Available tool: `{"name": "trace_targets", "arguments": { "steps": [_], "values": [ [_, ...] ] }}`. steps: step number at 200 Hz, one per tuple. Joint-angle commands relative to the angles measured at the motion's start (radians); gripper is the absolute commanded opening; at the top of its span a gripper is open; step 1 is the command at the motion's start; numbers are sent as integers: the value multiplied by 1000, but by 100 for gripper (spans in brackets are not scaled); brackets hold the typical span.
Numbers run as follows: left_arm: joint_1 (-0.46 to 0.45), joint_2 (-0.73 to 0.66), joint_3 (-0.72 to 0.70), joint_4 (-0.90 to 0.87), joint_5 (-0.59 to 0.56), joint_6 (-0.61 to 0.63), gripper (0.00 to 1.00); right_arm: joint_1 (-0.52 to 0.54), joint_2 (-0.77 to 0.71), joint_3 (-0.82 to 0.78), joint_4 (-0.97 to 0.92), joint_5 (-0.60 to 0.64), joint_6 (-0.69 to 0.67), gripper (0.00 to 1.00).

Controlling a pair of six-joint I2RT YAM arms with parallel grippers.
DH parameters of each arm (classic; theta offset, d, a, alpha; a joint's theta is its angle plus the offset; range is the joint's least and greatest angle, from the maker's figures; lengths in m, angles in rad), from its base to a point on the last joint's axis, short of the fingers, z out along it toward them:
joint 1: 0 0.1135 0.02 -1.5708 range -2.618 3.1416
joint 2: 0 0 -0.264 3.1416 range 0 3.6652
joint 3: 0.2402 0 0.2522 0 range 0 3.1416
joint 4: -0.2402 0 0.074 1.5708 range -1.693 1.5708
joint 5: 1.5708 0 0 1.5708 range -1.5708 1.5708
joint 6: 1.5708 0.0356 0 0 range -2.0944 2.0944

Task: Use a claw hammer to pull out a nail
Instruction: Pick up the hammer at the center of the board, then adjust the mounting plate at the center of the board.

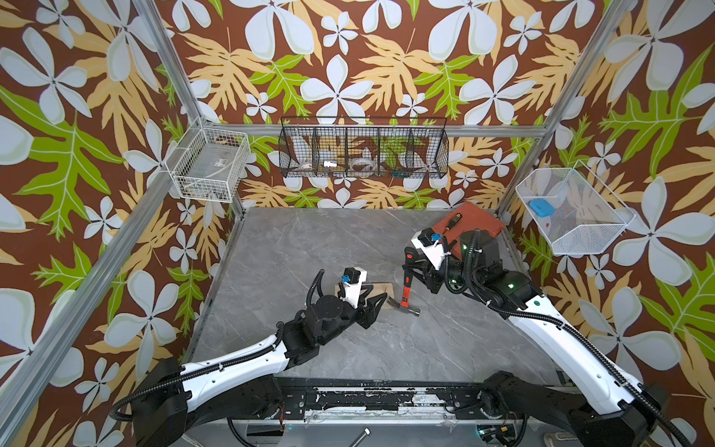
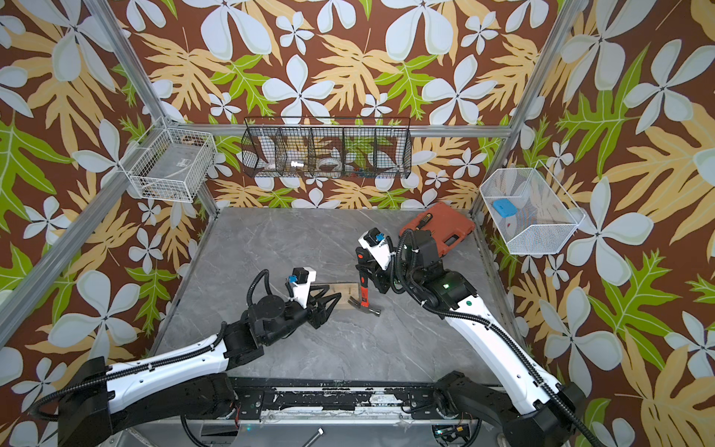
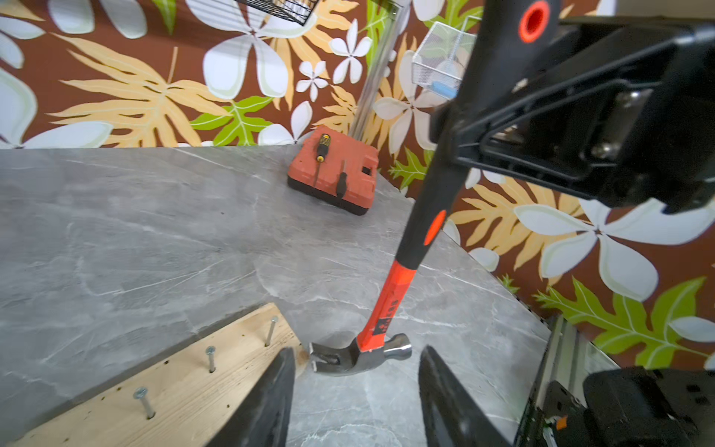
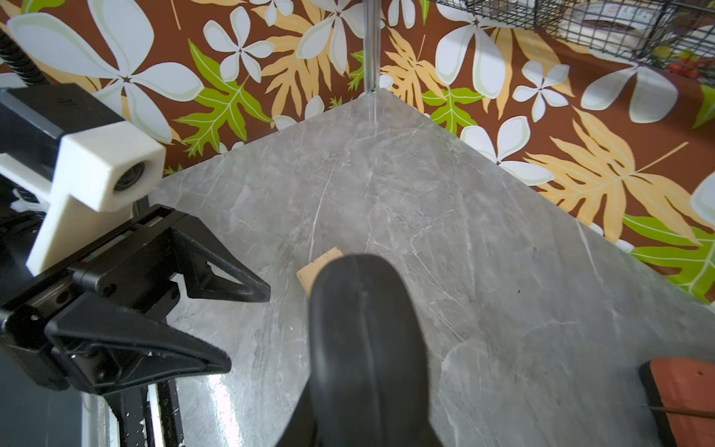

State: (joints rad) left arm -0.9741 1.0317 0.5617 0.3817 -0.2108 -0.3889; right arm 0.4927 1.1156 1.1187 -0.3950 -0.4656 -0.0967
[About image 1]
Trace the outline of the red black claw hammer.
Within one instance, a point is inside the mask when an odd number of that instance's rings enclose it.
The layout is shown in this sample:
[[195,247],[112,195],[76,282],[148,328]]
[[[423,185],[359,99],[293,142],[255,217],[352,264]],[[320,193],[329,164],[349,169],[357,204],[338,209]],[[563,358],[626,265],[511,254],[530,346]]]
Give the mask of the red black claw hammer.
[[395,298],[387,298],[387,303],[392,305],[395,309],[407,314],[411,314],[415,317],[419,317],[421,310],[418,307],[411,305],[411,287],[413,286],[413,279],[404,279],[403,275],[403,287],[400,301]]

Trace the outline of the wooden block with nails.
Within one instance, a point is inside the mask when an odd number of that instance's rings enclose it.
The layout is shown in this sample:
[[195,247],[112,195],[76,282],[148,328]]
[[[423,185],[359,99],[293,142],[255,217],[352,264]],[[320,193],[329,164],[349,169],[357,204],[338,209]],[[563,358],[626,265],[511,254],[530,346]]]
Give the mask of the wooden block with nails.
[[[334,287],[335,294],[339,297],[339,285],[336,285]],[[378,294],[382,294],[383,292],[386,292],[388,294],[388,297],[393,297],[394,294],[394,286],[392,283],[370,283],[370,282],[363,282],[362,288],[364,286],[374,286],[374,291],[372,294],[369,296],[369,298],[372,298]]]

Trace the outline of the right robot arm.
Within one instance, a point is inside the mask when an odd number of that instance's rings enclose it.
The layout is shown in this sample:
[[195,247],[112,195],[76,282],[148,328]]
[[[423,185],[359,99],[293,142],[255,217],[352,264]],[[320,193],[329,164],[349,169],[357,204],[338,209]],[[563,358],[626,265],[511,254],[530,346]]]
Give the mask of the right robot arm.
[[403,269],[407,283],[418,279],[431,292],[446,288],[485,305],[533,340],[577,389],[558,391],[497,372],[480,385],[478,409],[485,416],[534,418],[575,435],[584,446],[640,446],[657,427],[680,445],[692,445],[664,414],[668,394],[611,361],[528,276],[504,269],[488,232],[465,232],[448,243],[431,228],[418,231],[405,250]]

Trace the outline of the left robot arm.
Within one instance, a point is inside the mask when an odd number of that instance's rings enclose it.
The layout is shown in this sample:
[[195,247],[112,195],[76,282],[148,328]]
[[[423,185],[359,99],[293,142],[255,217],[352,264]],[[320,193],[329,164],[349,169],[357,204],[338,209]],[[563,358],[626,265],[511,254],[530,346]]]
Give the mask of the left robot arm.
[[359,292],[357,305],[322,295],[253,346],[208,361],[160,361],[109,415],[131,424],[139,446],[169,446],[218,419],[273,415],[283,404],[277,374],[311,361],[351,325],[369,328],[387,298],[371,286]]

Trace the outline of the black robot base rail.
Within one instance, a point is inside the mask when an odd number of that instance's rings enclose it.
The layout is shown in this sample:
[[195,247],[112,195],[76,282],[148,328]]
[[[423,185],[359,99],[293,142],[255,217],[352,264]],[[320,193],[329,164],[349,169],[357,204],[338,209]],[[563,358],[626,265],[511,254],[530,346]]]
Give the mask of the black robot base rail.
[[346,412],[360,419],[432,416],[456,420],[503,419],[527,415],[497,384],[275,377],[243,385],[230,400],[234,419],[306,422],[311,415]]

